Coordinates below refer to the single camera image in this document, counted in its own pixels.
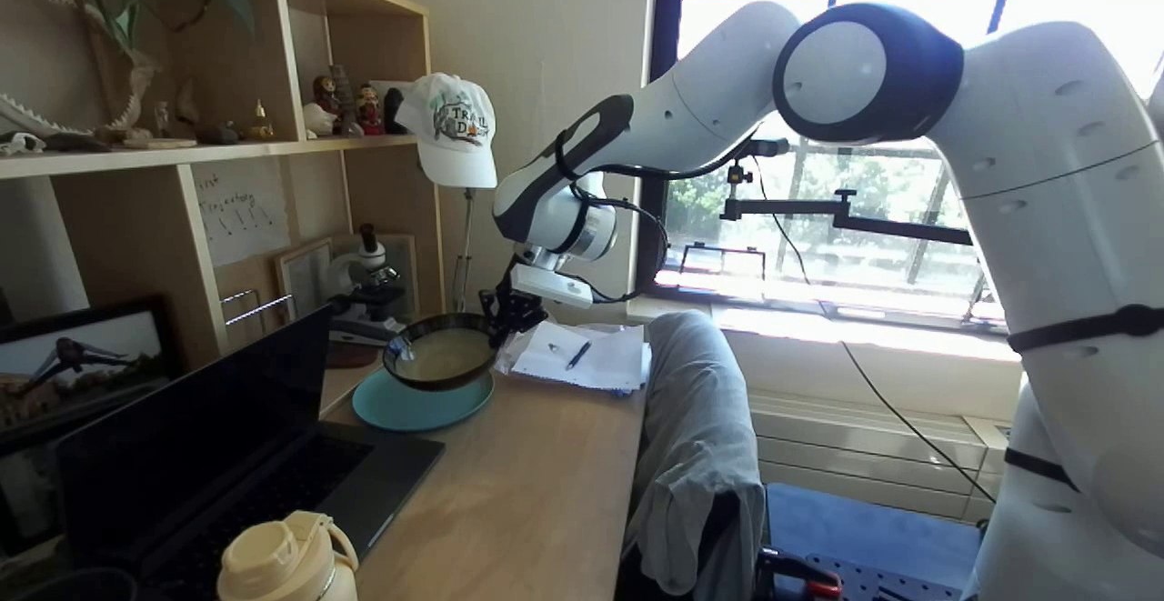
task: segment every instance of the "wall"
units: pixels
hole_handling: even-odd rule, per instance
[[[88,40],[70,9],[0,0],[0,91],[61,123],[105,121]],[[13,129],[0,118],[0,133]],[[0,262],[16,320],[88,305],[47,177],[0,181]]]
[[[434,71],[480,84],[497,113],[494,158],[498,179],[524,167],[553,136],[595,102],[644,83],[648,0],[414,0],[428,7]],[[606,195],[631,197],[636,182],[608,177]],[[497,284],[512,255],[492,222],[492,192],[477,197],[469,295]],[[441,196],[445,262],[452,268],[463,246],[461,191]],[[615,248],[597,263],[569,270],[608,295],[627,290],[633,222],[619,213]],[[551,311],[563,321],[620,320],[618,307]]]

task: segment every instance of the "desk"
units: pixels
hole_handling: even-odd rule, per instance
[[[326,419],[360,422],[347,391],[375,369],[328,372]],[[361,563],[361,599],[613,596],[646,395],[496,380],[481,412],[421,436],[445,454]]]

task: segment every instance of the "baseball cap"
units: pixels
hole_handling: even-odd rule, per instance
[[[494,105],[480,85],[432,73],[404,93],[396,121],[416,133],[420,167],[438,185],[496,188]]]

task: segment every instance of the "gray cloth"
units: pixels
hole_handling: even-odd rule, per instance
[[[672,595],[744,601],[764,524],[764,486],[744,374],[723,332],[698,312],[647,325],[653,361],[623,556]],[[739,497],[738,521],[697,574],[700,538],[716,494]]]

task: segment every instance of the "black laptop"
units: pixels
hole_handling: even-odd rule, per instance
[[[363,554],[445,446],[319,422],[329,309],[171,382],[56,446],[77,566],[152,598],[210,601],[222,551],[293,510],[332,515]]]

